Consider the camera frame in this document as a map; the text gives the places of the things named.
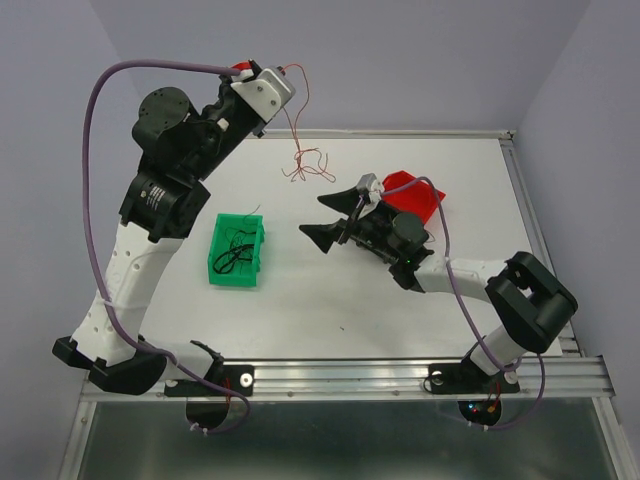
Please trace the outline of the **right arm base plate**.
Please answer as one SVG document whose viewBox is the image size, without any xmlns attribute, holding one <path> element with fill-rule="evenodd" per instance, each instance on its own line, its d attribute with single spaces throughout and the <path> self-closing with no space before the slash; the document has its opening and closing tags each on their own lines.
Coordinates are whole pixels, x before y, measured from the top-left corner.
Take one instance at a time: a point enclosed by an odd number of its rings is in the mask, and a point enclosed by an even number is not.
<svg viewBox="0 0 640 480">
<path fill-rule="evenodd" d="M 489 395 L 520 392 L 517 380 L 510 383 L 498 371 L 488 375 L 471 362 L 468 356 L 458 361 L 439 361 L 427 367 L 423 389 L 434 395 Z"/>
</svg>

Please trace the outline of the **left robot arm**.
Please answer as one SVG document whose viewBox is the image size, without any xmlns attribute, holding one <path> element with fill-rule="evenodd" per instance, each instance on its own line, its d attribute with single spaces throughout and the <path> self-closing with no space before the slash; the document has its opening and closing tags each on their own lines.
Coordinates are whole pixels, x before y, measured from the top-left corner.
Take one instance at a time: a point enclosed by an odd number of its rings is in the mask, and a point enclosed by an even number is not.
<svg viewBox="0 0 640 480">
<path fill-rule="evenodd" d="M 210 198 L 204 180 L 249 135 L 261 134 L 294 93 L 264 79 L 223 77 L 217 100 L 202 110 L 176 87 L 144 98 L 132 129 L 142 156 L 119 210 L 111 258 L 105 270 L 98 267 L 87 230 L 96 295 L 74 333 L 55 341 L 58 359 L 87 371 L 100 390 L 125 395 L 147 392 L 179 364 L 139 334 L 152 296 Z"/>
</svg>

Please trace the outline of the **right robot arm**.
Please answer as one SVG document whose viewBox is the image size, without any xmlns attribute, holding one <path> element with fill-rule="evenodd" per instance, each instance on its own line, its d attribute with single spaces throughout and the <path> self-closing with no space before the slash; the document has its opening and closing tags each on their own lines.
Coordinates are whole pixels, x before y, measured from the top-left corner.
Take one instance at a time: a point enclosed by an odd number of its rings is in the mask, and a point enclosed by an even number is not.
<svg viewBox="0 0 640 480">
<path fill-rule="evenodd" d="M 505 261 L 451 259 L 427 248 L 422 219 L 354 187 L 322 195 L 319 202 L 342 213 L 332 224 L 304 224 L 300 231 L 323 253 L 349 241 L 380 258 L 394 281 L 418 293 L 448 293 L 491 305 L 501 324 L 458 363 L 436 363 L 427 376 L 434 394 L 479 394 L 505 380 L 527 353 L 545 353 L 578 310 L 574 295 L 531 253 Z"/>
</svg>

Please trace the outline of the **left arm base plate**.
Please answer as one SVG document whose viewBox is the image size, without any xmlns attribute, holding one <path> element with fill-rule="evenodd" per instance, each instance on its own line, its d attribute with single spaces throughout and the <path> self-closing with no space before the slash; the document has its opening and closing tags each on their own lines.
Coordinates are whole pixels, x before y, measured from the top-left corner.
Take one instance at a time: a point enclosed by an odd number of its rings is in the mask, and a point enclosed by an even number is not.
<svg viewBox="0 0 640 480">
<path fill-rule="evenodd" d="M 253 395 L 255 367 L 251 364 L 224 364 L 214 367 L 212 373 L 204 378 L 220 388 L 237 392 L 245 397 Z M 213 390 L 192 378 L 167 380 L 163 394 L 169 398 L 195 398 L 223 396 L 223 393 Z"/>
</svg>

